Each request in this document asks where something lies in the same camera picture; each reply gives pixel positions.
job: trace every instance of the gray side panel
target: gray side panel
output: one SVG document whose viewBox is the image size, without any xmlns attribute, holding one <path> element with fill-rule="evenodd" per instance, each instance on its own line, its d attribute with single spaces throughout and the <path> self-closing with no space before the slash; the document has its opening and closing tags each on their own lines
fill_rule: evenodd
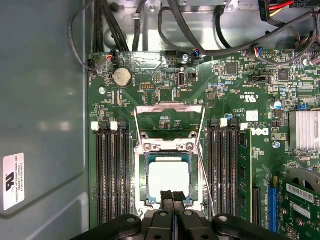
<svg viewBox="0 0 320 240">
<path fill-rule="evenodd" d="M 86 76 L 68 42 L 69 18 L 82 5 L 1 4 L 1 239 L 69 239 L 89 229 Z M 80 50 L 84 23 L 74 24 Z M 18 153 L 25 199 L 4 211 L 3 158 Z"/>
</svg>

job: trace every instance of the screw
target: screw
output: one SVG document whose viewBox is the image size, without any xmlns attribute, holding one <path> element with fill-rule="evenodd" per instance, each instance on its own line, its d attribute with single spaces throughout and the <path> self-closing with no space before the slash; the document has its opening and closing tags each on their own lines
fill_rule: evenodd
<svg viewBox="0 0 320 240">
<path fill-rule="evenodd" d="M 295 219 L 295 221 L 296 221 L 296 224 L 298 224 L 299 226 L 303 226 L 304 225 L 304 221 L 300 217 L 297 217 Z"/>
<path fill-rule="evenodd" d="M 192 151 L 194 149 L 194 145 L 192 143 L 187 143 L 185 148 L 188 150 L 188 151 Z"/>
<path fill-rule="evenodd" d="M 225 217 L 225 216 L 220 216 L 218 219 L 219 219 L 221 222 L 226 222 L 226 221 L 228 221 L 228 218 Z"/>
<path fill-rule="evenodd" d="M 107 92 L 107 90 L 106 90 L 103 86 L 99 88 L 99 93 L 100 93 L 100 94 L 103 95 L 103 94 L 105 94 L 106 92 Z"/>
<path fill-rule="evenodd" d="M 149 7 L 149 9 L 150 9 L 150 12 L 154 13 L 156 11 L 156 6 L 155 5 L 151 5 Z"/>
<path fill-rule="evenodd" d="M 274 141 L 274 142 L 272 143 L 272 147 L 273 147 L 274 149 L 278 149 L 278 148 L 281 147 L 281 143 L 278 142 L 278 141 Z"/>
<path fill-rule="evenodd" d="M 191 216 L 192 214 L 193 214 L 192 211 L 185 211 L 185 212 L 184 212 L 184 215 L 186 215 L 186 216 Z"/>
<path fill-rule="evenodd" d="M 281 208 L 280 210 L 282 215 L 286 215 L 287 214 L 287 209 L 285 209 L 284 207 Z"/>
<path fill-rule="evenodd" d="M 183 54 L 181 59 L 182 59 L 183 62 L 188 62 L 189 61 L 189 55 L 188 54 Z"/>
<path fill-rule="evenodd" d="M 144 146 L 143 146 L 143 149 L 145 151 L 150 151 L 151 150 L 151 144 L 150 143 L 146 143 Z"/>
<path fill-rule="evenodd" d="M 229 5 L 228 5 L 228 10 L 229 10 L 229 11 L 232 11 L 233 9 L 234 9 L 234 5 L 233 5 L 233 4 L 229 4 Z"/>
</svg>

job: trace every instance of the yellow wire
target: yellow wire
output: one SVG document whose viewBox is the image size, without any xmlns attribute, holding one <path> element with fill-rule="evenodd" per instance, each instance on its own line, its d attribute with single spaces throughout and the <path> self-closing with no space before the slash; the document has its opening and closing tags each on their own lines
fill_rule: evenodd
<svg viewBox="0 0 320 240">
<path fill-rule="evenodd" d="M 283 7 L 283 8 L 280 8 L 280 9 L 278 9 L 278 10 L 276 10 L 276 11 L 274 11 L 273 13 L 271 13 L 271 14 L 270 14 L 270 18 L 272 18 L 272 17 L 275 16 L 276 14 L 280 13 L 283 9 L 284 9 L 284 7 Z"/>
</svg>

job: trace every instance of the ram slot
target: ram slot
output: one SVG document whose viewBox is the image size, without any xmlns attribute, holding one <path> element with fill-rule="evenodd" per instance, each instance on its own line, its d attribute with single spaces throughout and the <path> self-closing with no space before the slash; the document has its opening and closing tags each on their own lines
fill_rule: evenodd
<svg viewBox="0 0 320 240">
<path fill-rule="evenodd" d="M 98 224 L 107 222 L 107 202 L 106 202 L 106 174 L 105 174 L 105 148 L 106 134 L 102 131 L 96 134 L 96 161 L 97 161 L 97 207 Z"/>
<path fill-rule="evenodd" d="M 232 129 L 229 131 L 229 142 L 230 142 L 230 209 L 231 215 L 238 215 L 238 141 L 237 141 L 238 131 Z"/>
<path fill-rule="evenodd" d="M 108 132 L 106 135 L 106 205 L 107 205 L 107 220 L 114 218 L 114 201 L 113 201 L 113 135 Z"/>
<path fill-rule="evenodd" d="M 222 164 L 222 213 L 228 214 L 230 194 L 229 194 L 229 142 L 228 142 L 228 132 L 225 128 L 221 129 L 221 164 Z"/>
<path fill-rule="evenodd" d="M 113 131 L 112 134 L 112 163 L 114 172 L 114 213 L 115 218 L 122 215 L 122 201 L 121 201 L 121 135 L 119 132 Z"/>
<path fill-rule="evenodd" d="M 217 132 L 214 129 L 209 130 L 207 137 L 207 157 L 208 157 L 208 182 L 210 187 L 210 192 L 213 198 L 213 208 L 217 211 L 218 202 L 218 173 L 217 173 Z M 212 216 L 212 206 L 209 204 L 209 219 Z"/>
<path fill-rule="evenodd" d="M 130 213 L 130 135 L 127 131 L 123 132 L 121 135 L 122 139 L 122 150 L 124 156 L 124 174 L 123 174 L 123 184 L 124 184 L 124 214 Z"/>
</svg>

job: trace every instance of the capacitor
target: capacitor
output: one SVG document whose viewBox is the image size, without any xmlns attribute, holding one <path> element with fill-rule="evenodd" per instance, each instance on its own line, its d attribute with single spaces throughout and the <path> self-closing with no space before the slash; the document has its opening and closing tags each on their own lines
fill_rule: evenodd
<svg viewBox="0 0 320 240">
<path fill-rule="evenodd" d="M 120 67 L 113 72 L 112 80 L 119 88 L 127 88 L 132 83 L 132 74 L 127 68 Z"/>
<path fill-rule="evenodd" d="M 281 109 L 282 103 L 280 101 L 274 101 L 273 103 L 270 104 L 270 108 L 272 110 Z"/>
</svg>

